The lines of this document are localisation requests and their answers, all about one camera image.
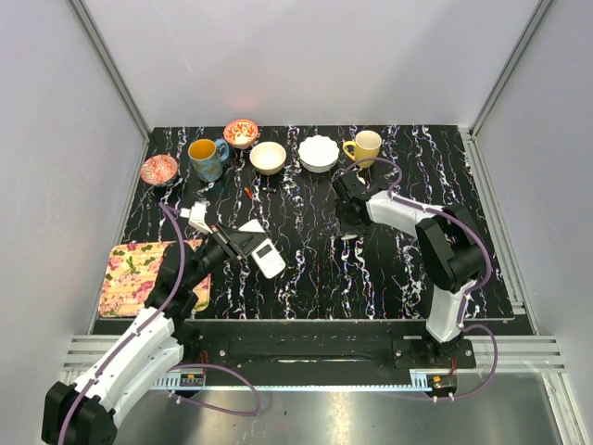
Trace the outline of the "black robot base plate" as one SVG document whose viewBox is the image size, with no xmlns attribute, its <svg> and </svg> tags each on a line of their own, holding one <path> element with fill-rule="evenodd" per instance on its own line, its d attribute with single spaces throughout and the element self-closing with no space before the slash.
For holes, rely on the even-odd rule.
<svg viewBox="0 0 593 445">
<path fill-rule="evenodd" d="M 463 334 L 439 345 L 424 322 L 190 322 L 189 346 L 210 362 L 353 362 L 387 369 L 471 370 L 473 345 Z"/>
</svg>

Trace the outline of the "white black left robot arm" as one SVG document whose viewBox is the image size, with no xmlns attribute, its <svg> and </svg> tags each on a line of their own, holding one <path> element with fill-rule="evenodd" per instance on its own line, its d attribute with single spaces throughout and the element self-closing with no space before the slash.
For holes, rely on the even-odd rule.
<svg viewBox="0 0 593 445">
<path fill-rule="evenodd" d="M 212 226 L 197 248 L 182 239 L 170 243 L 153 289 L 124 334 L 74 383 L 56 382 L 47 391 L 42 441 L 113 443 L 126 416 L 159 378 L 199 359 L 199 333 L 187 322 L 197 302 L 195 287 L 268 239 L 261 224 L 251 220 L 238 229 Z"/>
</svg>

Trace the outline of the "white battery cover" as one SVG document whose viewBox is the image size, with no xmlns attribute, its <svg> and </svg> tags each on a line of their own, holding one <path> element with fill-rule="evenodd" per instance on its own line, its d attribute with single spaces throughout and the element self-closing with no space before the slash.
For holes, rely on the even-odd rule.
<svg viewBox="0 0 593 445">
<path fill-rule="evenodd" d="M 238 228 L 238 231 L 247 233 L 265 233 L 265 229 L 257 219 L 246 222 Z"/>
</svg>

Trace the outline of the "white remote control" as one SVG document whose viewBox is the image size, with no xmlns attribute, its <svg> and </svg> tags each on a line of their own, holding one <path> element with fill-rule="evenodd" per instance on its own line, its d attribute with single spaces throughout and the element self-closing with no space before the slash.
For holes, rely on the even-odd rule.
<svg viewBox="0 0 593 445">
<path fill-rule="evenodd" d="M 270 239 L 260 243 L 251 253 L 251 257 L 267 279 L 277 276 L 286 267 L 283 257 Z"/>
</svg>

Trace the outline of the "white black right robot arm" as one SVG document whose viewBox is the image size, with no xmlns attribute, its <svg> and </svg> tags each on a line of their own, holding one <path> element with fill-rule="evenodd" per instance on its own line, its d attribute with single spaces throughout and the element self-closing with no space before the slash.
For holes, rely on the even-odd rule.
<svg viewBox="0 0 593 445">
<path fill-rule="evenodd" d="M 446 367 L 463 353 L 463 314 L 468 297 L 487 280 L 492 266 L 471 213 L 461 204 L 436 206 L 367 188 L 354 172 L 332 182 L 335 214 L 345 236 L 366 235 L 382 224 L 417 239 L 423 269 L 433 285 L 430 312 L 422 338 L 411 342 L 402 356 L 416 364 Z"/>
</svg>

